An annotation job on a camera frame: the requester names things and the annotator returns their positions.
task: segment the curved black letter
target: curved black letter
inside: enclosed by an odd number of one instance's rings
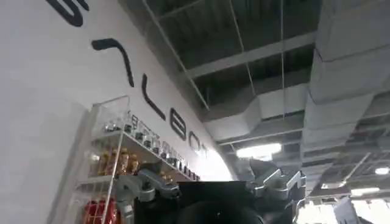
[[[72,10],[73,15],[70,14],[67,9],[65,9],[60,3],[59,0],[46,0],[51,7],[57,11],[58,14],[62,16],[63,19],[66,20],[70,25],[80,27],[83,25],[83,16],[81,15],[81,12],[79,8],[75,5],[75,3],[72,0],[63,0],[63,2]],[[79,4],[85,9],[88,10],[90,7],[85,2],[85,0],[77,0]]]
[[[169,123],[171,124],[171,128],[176,132],[176,134],[183,140],[185,141],[186,138],[186,133],[187,133],[187,128],[185,125],[185,122],[182,117],[178,114],[178,112],[171,108],[170,112],[170,121]]]
[[[195,139],[195,142],[197,144],[197,148],[196,149],[194,149],[192,139]],[[193,131],[190,131],[190,133],[188,134],[188,143],[190,144],[190,148],[192,150],[194,150],[195,152],[200,150],[199,138],[193,133]]]
[[[116,39],[113,38],[93,40],[92,47],[97,51],[106,50],[108,48],[117,48],[123,56],[124,66],[126,68],[129,84],[131,87],[134,87],[134,80],[133,80],[132,70],[130,67],[129,56],[127,55],[126,50],[123,48],[121,43],[119,43]]]
[[[147,76],[145,74],[143,74],[142,86],[141,86],[142,95],[144,96],[144,99],[146,100],[147,104],[149,104],[149,106],[151,106],[151,108],[153,108],[153,110],[159,115],[159,117],[165,121],[165,114],[160,109],[158,109],[156,104],[154,104],[153,101],[151,100],[151,98],[149,98],[149,96],[147,95],[146,85],[147,85]]]

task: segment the ceiling beam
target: ceiling beam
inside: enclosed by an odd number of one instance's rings
[[[316,33],[310,32],[301,36],[296,36],[284,41],[284,51],[289,51],[298,47],[302,47],[308,44],[314,43],[316,39]],[[226,68],[231,68],[237,65],[245,64],[251,61],[255,61],[261,58],[266,58],[275,54],[280,54],[282,51],[282,42],[276,42],[263,47],[245,51],[240,54],[232,55],[226,58],[222,58],[210,63],[206,63],[187,70],[187,74],[191,78],[207,75],[212,72],[220,71]]]

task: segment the display case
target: display case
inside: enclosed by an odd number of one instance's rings
[[[128,96],[93,105],[60,188],[52,223],[120,223],[113,192],[115,176],[136,175],[144,163],[161,161],[158,174],[167,183],[199,181],[175,150],[134,119],[129,105]]]

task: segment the ceiling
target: ceiling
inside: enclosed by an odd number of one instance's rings
[[[122,0],[239,178],[236,150],[280,142],[310,197],[390,189],[389,2]]]

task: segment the ceiling light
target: ceiling light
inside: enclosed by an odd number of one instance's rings
[[[272,161],[272,154],[268,154],[268,155],[261,156],[261,157],[256,157],[256,159],[262,160],[262,161]]]
[[[334,182],[334,183],[323,183],[321,189],[336,189],[339,187],[343,187],[344,185],[346,185],[345,181]]]
[[[261,158],[272,155],[273,153],[280,152],[282,145],[279,143],[257,145],[253,147],[243,148],[237,150],[236,154],[239,158]]]
[[[388,167],[380,167],[375,170],[377,175],[386,175],[388,174],[390,169]]]
[[[353,196],[362,196],[363,194],[374,193],[374,192],[377,192],[379,190],[380,190],[379,187],[352,189],[351,194]]]

